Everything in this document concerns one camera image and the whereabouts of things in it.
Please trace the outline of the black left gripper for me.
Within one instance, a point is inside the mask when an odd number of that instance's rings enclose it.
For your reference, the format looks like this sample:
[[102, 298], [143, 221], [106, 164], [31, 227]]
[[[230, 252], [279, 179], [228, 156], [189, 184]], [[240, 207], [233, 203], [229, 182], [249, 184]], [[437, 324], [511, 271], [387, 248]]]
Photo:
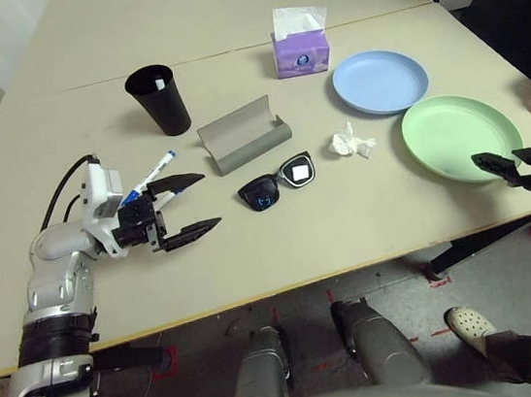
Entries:
[[173, 251], [197, 241], [221, 222], [221, 217], [207, 218], [194, 222], [170, 238], [166, 238], [166, 227], [162, 213], [154, 207], [155, 196], [161, 192], [182, 193], [188, 187], [203, 180], [203, 174], [181, 174], [167, 176], [148, 182], [146, 192], [120, 208], [118, 228], [113, 230], [116, 243], [121, 248], [148, 244], [154, 252]]

